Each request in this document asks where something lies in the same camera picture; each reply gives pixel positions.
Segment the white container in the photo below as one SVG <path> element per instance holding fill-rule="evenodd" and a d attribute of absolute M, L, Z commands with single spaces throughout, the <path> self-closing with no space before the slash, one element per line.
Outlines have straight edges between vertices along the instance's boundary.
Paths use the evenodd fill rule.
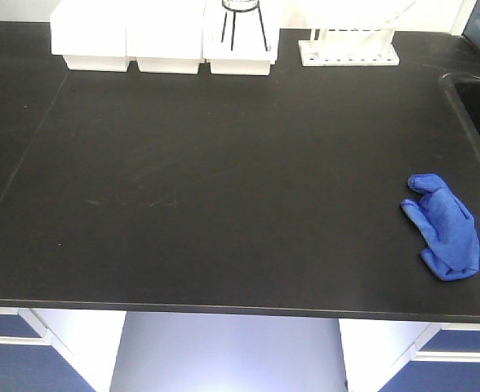
<path fill-rule="evenodd" d="M 260 0 L 267 51 L 258 11 L 237 13 L 231 50 L 233 13 L 222 7 L 221 0 L 209 1 L 204 25 L 204 57 L 211 63 L 211 73 L 269 75 L 271 65 L 278 58 L 281 8 L 280 0 Z M 226 12 L 228 16 L 224 29 Z"/>
<path fill-rule="evenodd" d="M 51 53 L 68 68 L 127 71 L 124 1 L 62 0 L 50 22 Z"/>
<path fill-rule="evenodd" d="M 142 72 L 197 74 L 202 57 L 206 0 L 131 0 L 127 8 L 127 55 Z"/>

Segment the crumpled glove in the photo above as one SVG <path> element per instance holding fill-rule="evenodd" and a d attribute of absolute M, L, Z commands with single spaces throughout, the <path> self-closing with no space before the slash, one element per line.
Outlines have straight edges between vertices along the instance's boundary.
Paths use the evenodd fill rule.
<path fill-rule="evenodd" d="M 402 209 L 429 247 L 420 255 L 441 280 L 468 278 L 479 271 L 479 240 L 474 217 L 436 174 L 415 174 L 409 187 L 424 196 L 402 201 Z"/>

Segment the white wall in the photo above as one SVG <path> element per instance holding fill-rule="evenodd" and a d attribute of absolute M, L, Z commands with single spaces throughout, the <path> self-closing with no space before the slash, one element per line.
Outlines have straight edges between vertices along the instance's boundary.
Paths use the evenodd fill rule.
<path fill-rule="evenodd" d="M 347 3 L 349 0 L 282 0 L 284 3 L 282 27 L 306 28 L 305 9 L 311 2 L 326 1 Z M 369 3 L 370 0 L 350 0 L 356 3 Z M 385 0 L 391 4 L 397 0 Z M 59 0 L 0 0 L 0 20 L 49 21 L 49 15 Z M 450 32 L 459 11 L 459 26 L 453 33 L 461 33 L 464 23 L 472 10 L 475 0 L 418 0 L 408 12 L 412 20 L 412 29 L 419 31 Z"/>
<path fill-rule="evenodd" d="M 111 392 L 346 392 L 338 320 L 128 312 Z"/>

